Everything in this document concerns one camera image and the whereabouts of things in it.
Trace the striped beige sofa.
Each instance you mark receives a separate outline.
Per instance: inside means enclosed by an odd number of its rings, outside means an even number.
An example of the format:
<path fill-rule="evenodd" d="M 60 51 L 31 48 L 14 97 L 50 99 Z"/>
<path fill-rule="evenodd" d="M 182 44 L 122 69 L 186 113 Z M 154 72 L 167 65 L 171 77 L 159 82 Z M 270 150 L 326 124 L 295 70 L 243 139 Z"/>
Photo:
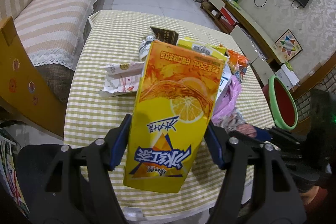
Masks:
<path fill-rule="evenodd" d="M 56 97 L 66 103 L 88 18 L 99 0 L 1 0 L 1 18 L 11 17 L 30 61 Z"/>

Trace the long tv cabinet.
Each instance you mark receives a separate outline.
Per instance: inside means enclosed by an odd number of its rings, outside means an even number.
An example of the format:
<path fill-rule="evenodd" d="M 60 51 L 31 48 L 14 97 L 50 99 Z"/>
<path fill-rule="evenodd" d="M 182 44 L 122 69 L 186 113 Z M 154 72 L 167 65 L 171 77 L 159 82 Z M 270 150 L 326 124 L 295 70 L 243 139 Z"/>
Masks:
<path fill-rule="evenodd" d="M 225 7 L 240 24 L 232 27 L 221 15 Z M 271 76 L 284 63 L 268 34 L 233 0 L 204 0 L 201 8 L 209 14 L 215 25 L 231 35 L 242 53 L 250 60 L 251 67 L 261 86 L 266 86 Z"/>

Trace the crumpled pink white paper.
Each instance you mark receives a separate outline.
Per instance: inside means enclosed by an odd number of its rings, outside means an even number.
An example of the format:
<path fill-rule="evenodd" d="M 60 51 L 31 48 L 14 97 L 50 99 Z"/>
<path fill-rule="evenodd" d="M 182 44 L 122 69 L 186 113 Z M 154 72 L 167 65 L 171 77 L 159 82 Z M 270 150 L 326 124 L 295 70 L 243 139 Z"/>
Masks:
<path fill-rule="evenodd" d="M 222 119 L 220 126 L 224 128 L 226 132 L 237 131 L 251 138 L 257 136 L 256 129 L 245 121 L 237 108 L 234 108 L 230 115 L 227 115 Z"/>

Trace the chinese checkers board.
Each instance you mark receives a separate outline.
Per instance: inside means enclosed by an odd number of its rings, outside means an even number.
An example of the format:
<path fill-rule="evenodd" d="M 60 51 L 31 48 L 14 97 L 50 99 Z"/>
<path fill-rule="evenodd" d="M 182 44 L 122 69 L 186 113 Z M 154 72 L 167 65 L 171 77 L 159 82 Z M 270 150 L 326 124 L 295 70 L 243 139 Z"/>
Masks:
<path fill-rule="evenodd" d="M 291 60 L 302 51 L 301 45 L 290 29 L 277 39 L 274 44 L 278 50 L 278 58 L 283 62 Z"/>

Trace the orange snack bag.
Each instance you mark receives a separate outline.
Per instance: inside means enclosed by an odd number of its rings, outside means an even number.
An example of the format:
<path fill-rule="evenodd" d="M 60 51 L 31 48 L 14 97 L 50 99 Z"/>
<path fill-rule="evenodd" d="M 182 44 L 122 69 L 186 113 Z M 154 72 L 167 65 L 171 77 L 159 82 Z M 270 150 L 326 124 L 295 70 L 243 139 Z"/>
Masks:
<path fill-rule="evenodd" d="M 231 73 L 241 82 L 250 64 L 250 61 L 240 53 L 227 50 L 228 66 Z"/>

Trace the dark brown wrapper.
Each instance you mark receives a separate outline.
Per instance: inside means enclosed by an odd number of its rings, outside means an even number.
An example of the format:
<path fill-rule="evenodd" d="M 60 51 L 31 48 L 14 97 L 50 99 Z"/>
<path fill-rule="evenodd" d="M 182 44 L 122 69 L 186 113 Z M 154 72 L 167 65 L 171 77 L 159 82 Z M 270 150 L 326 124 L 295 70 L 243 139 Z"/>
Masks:
<path fill-rule="evenodd" d="M 155 40 L 165 42 L 165 43 L 168 43 L 174 46 L 177 45 L 178 36 L 179 36 L 177 32 L 172 31 L 172 30 L 166 30 L 163 28 L 152 27 L 152 26 L 150 26 L 150 28 L 154 34 Z"/>

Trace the checkered yellow tablecloth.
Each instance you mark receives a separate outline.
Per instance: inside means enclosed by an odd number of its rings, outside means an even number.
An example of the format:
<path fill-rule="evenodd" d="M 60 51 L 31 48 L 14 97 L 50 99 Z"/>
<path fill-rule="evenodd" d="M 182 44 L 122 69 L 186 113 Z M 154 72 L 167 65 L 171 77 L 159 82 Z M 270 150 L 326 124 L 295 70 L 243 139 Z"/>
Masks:
<path fill-rule="evenodd" d="M 119 126 L 134 108 L 135 96 L 103 98 L 104 66 L 139 60 L 139 45 L 152 27 L 172 30 L 236 52 L 229 35 L 201 25 L 132 11 L 101 10 L 89 17 L 91 31 L 81 52 L 68 98 L 64 143 L 72 148 L 89 145 Z M 224 171 L 211 159 L 205 143 L 177 194 L 145 192 L 124 186 L 123 166 L 109 173 L 119 204 L 130 223 L 206 223 L 219 194 Z"/>

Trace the pink plastic wrapper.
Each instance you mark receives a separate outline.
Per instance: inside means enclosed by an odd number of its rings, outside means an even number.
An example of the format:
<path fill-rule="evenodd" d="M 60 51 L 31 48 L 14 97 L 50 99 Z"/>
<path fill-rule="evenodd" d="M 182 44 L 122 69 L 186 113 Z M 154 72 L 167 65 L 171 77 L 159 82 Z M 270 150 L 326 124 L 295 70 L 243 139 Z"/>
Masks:
<path fill-rule="evenodd" d="M 242 85 L 240 81 L 235 75 L 232 75 L 229 83 L 216 101 L 213 116 L 211 118 L 213 124 L 218 124 L 225 117 L 231 115 L 236 106 L 236 101 L 238 100 L 241 90 Z"/>

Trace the yellow cardboard box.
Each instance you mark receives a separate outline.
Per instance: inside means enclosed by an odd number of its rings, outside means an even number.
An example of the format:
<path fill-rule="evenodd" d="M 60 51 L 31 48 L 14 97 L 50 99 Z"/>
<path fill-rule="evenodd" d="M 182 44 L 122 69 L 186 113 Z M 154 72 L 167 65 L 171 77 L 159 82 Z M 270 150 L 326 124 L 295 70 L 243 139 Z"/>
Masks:
<path fill-rule="evenodd" d="M 64 136 L 66 106 L 33 66 L 11 17 L 1 20 L 1 108 L 11 119 Z"/>

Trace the yellow flattened box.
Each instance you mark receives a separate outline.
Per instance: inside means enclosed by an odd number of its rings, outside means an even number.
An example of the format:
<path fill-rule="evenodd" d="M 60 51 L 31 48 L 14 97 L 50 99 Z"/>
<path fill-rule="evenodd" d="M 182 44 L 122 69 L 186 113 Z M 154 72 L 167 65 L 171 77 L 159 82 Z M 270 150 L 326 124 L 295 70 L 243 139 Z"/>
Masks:
<path fill-rule="evenodd" d="M 220 51 L 217 50 L 214 46 L 197 41 L 195 39 L 189 38 L 189 37 L 184 37 L 184 38 L 179 38 L 176 43 L 177 46 L 185 48 L 187 50 L 192 50 L 195 52 L 198 52 L 203 55 L 211 56 L 217 59 L 221 59 L 224 62 L 228 60 L 228 57 L 225 55 L 226 53 L 226 48 L 221 47 Z"/>

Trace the green red trash bin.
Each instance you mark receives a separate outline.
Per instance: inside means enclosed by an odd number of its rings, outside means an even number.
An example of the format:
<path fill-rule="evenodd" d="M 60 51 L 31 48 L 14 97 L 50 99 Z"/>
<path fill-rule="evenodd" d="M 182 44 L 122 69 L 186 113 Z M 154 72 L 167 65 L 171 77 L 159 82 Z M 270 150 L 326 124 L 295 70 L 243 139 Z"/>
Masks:
<path fill-rule="evenodd" d="M 276 127 L 286 131 L 295 129 L 298 122 L 297 107 L 293 97 L 281 80 L 275 75 L 271 76 L 262 91 Z"/>

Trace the flattened white pink carton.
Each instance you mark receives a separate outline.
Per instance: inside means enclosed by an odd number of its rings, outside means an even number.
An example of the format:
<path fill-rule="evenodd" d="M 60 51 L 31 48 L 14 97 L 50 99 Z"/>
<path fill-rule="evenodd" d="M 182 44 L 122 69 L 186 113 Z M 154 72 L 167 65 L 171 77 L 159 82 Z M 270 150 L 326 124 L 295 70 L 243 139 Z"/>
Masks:
<path fill-rule="evenodd" d="M 138 91 L 145 63 L 113 63 L 103 66 L 104 86 L 99 91 L 103 98 L 130 94 Z"/>

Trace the red books stack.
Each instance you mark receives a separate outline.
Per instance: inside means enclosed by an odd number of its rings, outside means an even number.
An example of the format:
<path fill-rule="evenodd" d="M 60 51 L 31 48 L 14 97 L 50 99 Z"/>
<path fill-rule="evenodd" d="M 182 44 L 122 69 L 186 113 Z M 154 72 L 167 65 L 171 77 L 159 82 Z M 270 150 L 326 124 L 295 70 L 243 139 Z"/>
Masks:
<path fill-rule="evenodd" d="M 240 24 L 240 22 L 225 7 L 221 8 L 220 13 L 230 26 L 234 27 Z"/>

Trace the yellow iced tea carton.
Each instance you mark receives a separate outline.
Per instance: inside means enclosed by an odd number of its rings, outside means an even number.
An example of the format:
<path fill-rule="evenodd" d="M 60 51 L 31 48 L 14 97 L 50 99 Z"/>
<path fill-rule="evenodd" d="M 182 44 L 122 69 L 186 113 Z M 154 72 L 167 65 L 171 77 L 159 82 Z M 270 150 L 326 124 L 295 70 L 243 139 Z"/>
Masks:
<path fill-rule="evenodd" d="M 125 186 L 179 192 L 213 115 L 223 68 L 221 59 L 152 42 L 131 119 Z"/>

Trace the white milk carton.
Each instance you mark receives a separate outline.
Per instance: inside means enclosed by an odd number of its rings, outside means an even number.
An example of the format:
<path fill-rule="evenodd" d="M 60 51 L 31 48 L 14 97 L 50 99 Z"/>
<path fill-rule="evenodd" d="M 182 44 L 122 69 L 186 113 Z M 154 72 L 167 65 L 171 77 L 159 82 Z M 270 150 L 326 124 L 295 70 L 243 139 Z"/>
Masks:
<path fill-rule="evenodd" d="M 225 64 L 225 67 L 222 71 L 220 78 L 220 84 L 218 88 L 218 93 L 216 97 L 216 102 L 219 102 L 225 95 L 231 83 L 232 72 L 228 64 Z"/>

